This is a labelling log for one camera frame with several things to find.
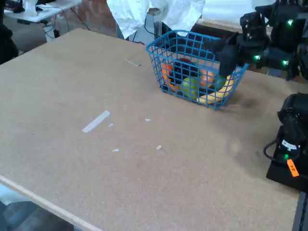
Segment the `tape piece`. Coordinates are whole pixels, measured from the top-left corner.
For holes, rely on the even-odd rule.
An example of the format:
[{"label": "tape piece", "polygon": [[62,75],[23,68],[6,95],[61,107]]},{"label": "tape piece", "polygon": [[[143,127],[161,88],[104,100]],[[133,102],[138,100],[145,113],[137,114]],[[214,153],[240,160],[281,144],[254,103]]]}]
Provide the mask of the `tape piece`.
[{"label": "tape piece", "polygon": [[99,125],[109,115],[110,115],[110,112],[104,111],[100,116],[98,116],[95,120],[89,123],[82,131],[85,133],[92,131],[97,125]]},{"label": "tape piece", "polygon": [[288,167],[289,167],[289,169],[291,171],[292,176],[293,177],[298,177],[299,173],[298,173],[298,171],[297,171],[297,169],[295,167],[295,164],[294,164],[293,160],[288,159],[287,160],[287,164],[288,164]]}]

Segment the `plastic fruit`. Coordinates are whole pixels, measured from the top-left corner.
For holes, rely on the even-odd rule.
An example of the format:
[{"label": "plastic fruit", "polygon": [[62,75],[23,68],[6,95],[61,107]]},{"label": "plastic fruit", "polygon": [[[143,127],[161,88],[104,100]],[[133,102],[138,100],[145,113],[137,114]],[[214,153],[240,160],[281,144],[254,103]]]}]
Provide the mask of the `plastic fruit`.
[{"label": "plastic fruit", "polygon": [[173,71],[169,72],[169,80],[171,83],[182,84],[182,76],[181,74],[175,73]]},{"label": "plastic fruit", "polygon": [[184,93],[184,95],[188,98],[192,96],[193,100],[198,98],[198,82],[197,78],[185,78],[180,85],[180,90]]},{"label": "plastic fruit", "polygon": [[198,68],[195,66],[193,62],[191,62],[189,59],[186,58],[180,58],[178,60],[190,64],[188,65],[188,64],[182,64],[180,62],[174,62],[174,70],[179,74],[183,74],[184,75],[183,78],[198,76]]},{"label": "plastic fruit", "polygon": [[223,78],[220,75],[217,75],[211,88],[215,90],[219,90],[225,86],[226,81],[227,81],[226,78]]},{"label": "plastic fruit", "polygon": [[232,88],[234,87],[234,83],[235,81],[231,79],[231,76],[228,76],[225,80],[225,85],[223,88],[209,95],[201,96],[198,101],[205,104],[218,103],[230,94]]},{"label": "plastic fruit", "polygon": [[166,84],[171,88],[172,91],[177,91],[180,87],[178,85],[177,86],[172,85],[170,83],[171,80],[168,78],[168,74],[170,71],[173,70],[173,66],[170,64],[161,64],[161,67],[162,67],[163,78]]},{"label": "plastic fruit", "polygon": [[211,86],[215,80],[215,74],[204,69],[200,69],[200,72],[202,74],[200,76],[200,85],[203,87]]}]

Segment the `yellow banana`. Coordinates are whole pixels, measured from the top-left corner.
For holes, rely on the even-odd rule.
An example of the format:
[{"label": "yellow banana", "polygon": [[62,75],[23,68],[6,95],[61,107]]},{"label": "yellow banana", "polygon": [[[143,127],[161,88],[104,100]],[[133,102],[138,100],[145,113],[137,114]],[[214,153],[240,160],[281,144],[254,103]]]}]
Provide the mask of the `yellow banana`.
[{"label": "yellow banana", "polygon": [[227,97],[227,95],[229,95],[230,91],[234,86],[234,83],[235,81],[231,79],[231,76],[228,76],[225,85],[220,90],[213,92],[209,95],[203,95],[199,99],[197,99],[197,101],[205,104],[213,104],[215,102],[218,103],[223,98]]}]

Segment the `tabletop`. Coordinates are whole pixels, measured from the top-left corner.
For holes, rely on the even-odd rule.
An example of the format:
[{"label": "tabletop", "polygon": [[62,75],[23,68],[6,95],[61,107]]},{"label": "tabletop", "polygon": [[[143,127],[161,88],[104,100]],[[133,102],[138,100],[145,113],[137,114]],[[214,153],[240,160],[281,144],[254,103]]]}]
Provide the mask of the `tabletop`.
[{"label": "tabletop", "polygon": [[[204,18],[199,18],[197,21],[197,24],[213,27],[221,30],[227,30],[227,31],[233,31],[233,32],[239,32],[242,33],[242,27],[240,25],[240,21],[238,23],[233,22],[227,22],[227,21],[217,21],[217,20],[208,20]],[[266,27],[266,33],[267,35],[270,35],[272,31],[272,27],[267,26]]]},{"label": "tabletop", "polygon": [[292,229],[299,193],[265,177],[262,150],[305,84],[247,71],[215,111],[162,93],[143,45],[81,29],[1,65],[0,82],[0,183],[74,225]]},{"label": "tabletop", "polygon": [[13,13],[9,10],[4,10],[4,15],[10,18],[23,19],[29,22],[37,23],[46,18],[52,17],[56,14],[64,12],[65,10],[77,6],[82,2],[82,0],[57,0],[51,3],[46,3],[45,5],[38,5],[43,11],[37,12],[36,16],[28,15],[25,12]]}]

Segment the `green led light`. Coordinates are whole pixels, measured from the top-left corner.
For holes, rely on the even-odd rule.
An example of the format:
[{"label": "green led light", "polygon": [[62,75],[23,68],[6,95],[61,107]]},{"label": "green led light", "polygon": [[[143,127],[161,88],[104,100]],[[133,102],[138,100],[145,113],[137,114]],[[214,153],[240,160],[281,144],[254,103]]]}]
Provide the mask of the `green led light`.
[{"label": "green led light", "polygon": [[261,56],[260,56],[260,55],[255,55],[255,56],[254,56],[254,59],[255,59],[255,60],[260,60],[260,59],[261,59]]},{"label": "green led light", "polygon": [[289,61],[288,61],[288,60],[283,60],[282,64],[283,64],[284,66],[288,66]]},{"label": "green led light", "polygon": [[292,19],[290,19],[290,20],[287,21],[287,24],[288,24],[289,26],[292,26],[292,23],[293,23],[293,20],[292,20]]}]

